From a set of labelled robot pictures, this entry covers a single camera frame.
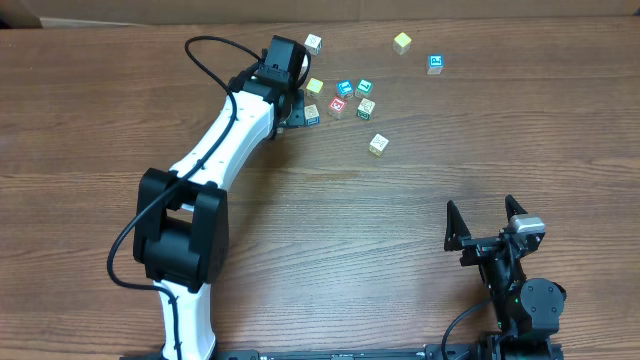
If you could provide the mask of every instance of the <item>wooden table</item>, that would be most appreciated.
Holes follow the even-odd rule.
[[[391,48],[401,31],[411,50]],[[472,233],[506,224],[513,194],[547,224],[529,277],[569,297],[567,359],[640,352],[638,18],[263,24],[0,32],[0,359],[115,359],[159,350],[158,295],[118,288],[107,252],[138,181],[168,169],[217,117],[222,90],[185,56],[195,35],[259,50],[324,39],[321,124],[260,146],[231,188],[231,248],[214,286],[221,349],[437,343],[487,297],[443,251],[446,202]],[[223,79],[251,63],[194,52]],[[430,53],[445,57],[426,76]],[[337,81],[375,82],[371,121],[326,115]],[[376,133],[390,140],[368,152]],[[116,261],[147,281],[131,255]],[[451,343],[495,330],[491,310]]]

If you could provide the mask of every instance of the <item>wooden block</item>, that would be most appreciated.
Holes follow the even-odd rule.
[[[369,151],[372,153],[381,156],[384,149],[389,144],[389,140],[380,134],[376,134],[376,136],[371,140],[369,144]]]
[[[304,47],[309,50],[311,55],[317,56],[320,54],[320,49],[322,49],[322,38],[309,34],[309,36],[307,36],[307,41],[304,42]]]
[[[409,51],[410,47],[411,38],[405,33],[400,33],[395,39],[393,39],[393,50],[400,55]]]
[[[353,85],[351,85],[351,81],[349,80],[344,80],[344,81],[340,81],[339,83],[336,84],[336,94],[338,94],[338,96],[341,99],[349,99],[353,97]]]
[[[304,120],[307,126],[320,123],[320,113],[315,104],[304,107]]]
[[[356,97],[368,98],[373,91],[373,83],[367,79],[361,79],[356,88]]]
[[[333,116],[336,119],[342,118],[342,114],[344,113],[344,109],[347,107],[347,102],[340,99],[339,97],[334,97],[329,104],[329,115]]]
[[[322,81],[311,78],[311,80],[309,80],[309,83],[307,84],[307,87],[305,89],[307,96],[312,99],[318,99],[318,97],[320,96],[320,93],[322,92],[322,85],[324,85]]]
[[[427,75],[438,75],[444,68],[444,58],[442,55],[429,55],[427,61]]]
[[[369,120],[371,119],[371,113],[373,113],[374,107],[376,107],[376,103],[369,99],[362,99],[362,102],[360,102],[360,106],[358,106],[358,111],[356,112],[356,114],[365,120]]]

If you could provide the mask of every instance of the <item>cardboard wall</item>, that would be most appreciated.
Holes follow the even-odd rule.
[[[13,28],[37,28],[40,20],[21,0],[0,0],[0,20]]]
[[[640,8],[640,0],[21,1],[38,17],[133,24],[616,16]]]

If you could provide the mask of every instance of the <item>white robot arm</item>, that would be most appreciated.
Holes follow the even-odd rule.
[[[262,97],[258,95],[245,91],[234,93],[234,98],[238,104],[236,123],[204,167],[190,178],[193,183],[204,185],[208,182],[214,182],[218,184],[218,188],[228,190],[251,151],[273,130],[273,104],[263,101]],[[170,171],[176,171],[177,176],[182,177],[191,170],[213,143],[220,138],[231,119],[231,111],[231,101],[227,97],[220,116],[209,131],[187,156],[171,167]],[[192,205],[183,204],[182,207],[193,211]],[[178,313],[180,314],[178,326],[182,342],[182,358],[186,360],[209,359],[213,354],[216,340],[210,322],[211,285],[203,284],[197,293],[191,293],[187,287],[168,280],[156,281],[155,285],[170,290],[178,298]],[[166,339],[162,356],[167,360],[176,360],[171,304],[167,295],[160,293],[160,298]]]
[[[177,349],[175,344],[173,305],[161,292],[166,335],[162,353],[121,359],[213,357],[216,337],[210,321],[210,284],[219,274],[228,248],[227,190],[253,149],[262,140],[275,136],[277,124],[292,116],[304,119],[304,96],[298,88],[306,72],[298,78],[307,54],[295,41],[274,36],[264,62],[230,82],[236,119],[231,119],[233,105],[227,97],[218,119],[192,151],[168,172],[149,169],[143,176],[138,213],[148,209],[172,185],[180,184],[163,207],[149,209],[138,222],[133,250],[134,258],[145,265],[146,275],[154,285],[169,290],[177,299],[180,346]],[[234,123],[224,136],[229,121]],[[204,165],[188,181],[179,181],[223,136]],[[167,210],[180,207],[193,213],[191,223],[168,216]]]

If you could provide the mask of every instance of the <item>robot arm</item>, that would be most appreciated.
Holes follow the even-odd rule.
[[[232,78],[229,88],[237,105],[227,97],[218,119],[202,140],[168,172],[149,169],[140,181],[138,213],[170,186],[178,189],[162,207],[156,206],[138,222],[133,255],[145,265],[146,276],[177,298],[180,354],[185,360],[210,359],[215,335],[210,320],[211,283],[220,273],[229,244],[227,190],[255,147],[275,136],[281,121],[304,118],[304,94],[299,86],[304,46],[274,36],[264,62]],[[179,182],[235,121],[219,147],[188,181]],[[183,208],[193,213],[191,222],[169,216]],[[166,343],[161,354],[142,359],[178,359],[172,304],[161,293]]]
[[[520,264],[538,250],[546,226],[511,195],[505,207],[509,223],[498,236],[474,238],[453,201],[447,204],[444,249],[462,251],[462,266],[479,267],[501,332],[487,333],[477,344],[447,346],[446,353],[467,352],[474,359],[564,359],[562,347],[550,337],[560,330],[567,293],[547,279],[527,279]],[[427,351],[433,360],[447,359],[444,344],[430,345]]]
[[[236,123],[204,167],[189,179],[193,183],[204,185],[214,182],[219,189],[228,190],[251,151],[273,130],[275,116],[273,104],[263,101],[261,96],[246,91],[235,93],[234,98],[238,104]],[[231,101],[227,97],[218,120],[213,123],[198,145],[184,159],[175,163],[170,171],[176,171],[178,177],[182,177],[191,170],[220,138],[230,119]]]

